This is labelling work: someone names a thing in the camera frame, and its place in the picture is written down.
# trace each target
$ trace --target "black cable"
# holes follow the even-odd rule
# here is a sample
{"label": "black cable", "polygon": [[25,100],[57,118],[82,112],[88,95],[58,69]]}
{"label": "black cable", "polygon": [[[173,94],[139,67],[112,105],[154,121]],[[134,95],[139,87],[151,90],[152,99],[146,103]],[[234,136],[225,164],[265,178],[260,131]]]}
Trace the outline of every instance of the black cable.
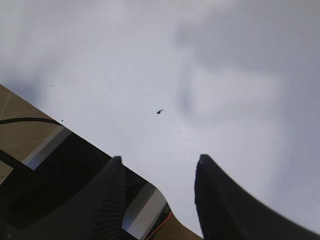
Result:
{"label": "black cable", "polygon": [[31,168],[24,165],[22,162],[18,161],[17,159],[12,157],[11,155],[6,153],[5,151],[2,151],[1,149],[0,149],[0,161],[9,165],[10,167],[12,167],[13,169],[16,169],[16,170],[21,170],[25,173],[33,172],[33,170]]}
{"label": "black cable", "polygon": [[55,120],[40,118],[40,117],[20,117],[20,118],[5,119],[5,120],[0,120],[0,125],[20,123],[20,122],[42,122],[42,123],[48,123],[48,124],[55,124],[63,127],[63,125],[61,125],[59,122]]}

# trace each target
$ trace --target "beige panel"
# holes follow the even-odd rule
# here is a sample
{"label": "beige panel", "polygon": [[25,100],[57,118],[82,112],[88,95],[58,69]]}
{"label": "beige panel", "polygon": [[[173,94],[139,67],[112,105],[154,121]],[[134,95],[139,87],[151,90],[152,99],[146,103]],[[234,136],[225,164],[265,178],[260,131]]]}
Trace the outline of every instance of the beige panel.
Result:
{"label": "beige panel", "polygon": [[12,167],[0,161],[0,183],[11,173]]}
{"label": "beige panel", "polygon": [[44,122],[17,122],[0,125],[0,149],[23,145],[48,137],[57,126]]}
{"label": "beige panel", "polygon": [[156,233],[154,240],[202,240],[202,238],[184,227],[174,216],[171,216]]}
{"label": "beige panel", "polygon": [[18,161],[22,162],[25,158],[32,153],[46,138],[39,138],[35,140],[26,141],[22,144],[11,145],[9,147],[1,148],[7,154],[11,155]]}
{"label": "beige panel", "polygon": [[2,119],[21,118],[26,115],[36,117],[35,115],[39,113],[40,111],[37,108],[12,92],[3,112]]}
{"label": "beige panel", "polygon": [[8,100],[9,93],[10,91],[8,89],[0,85],[0,117]]}

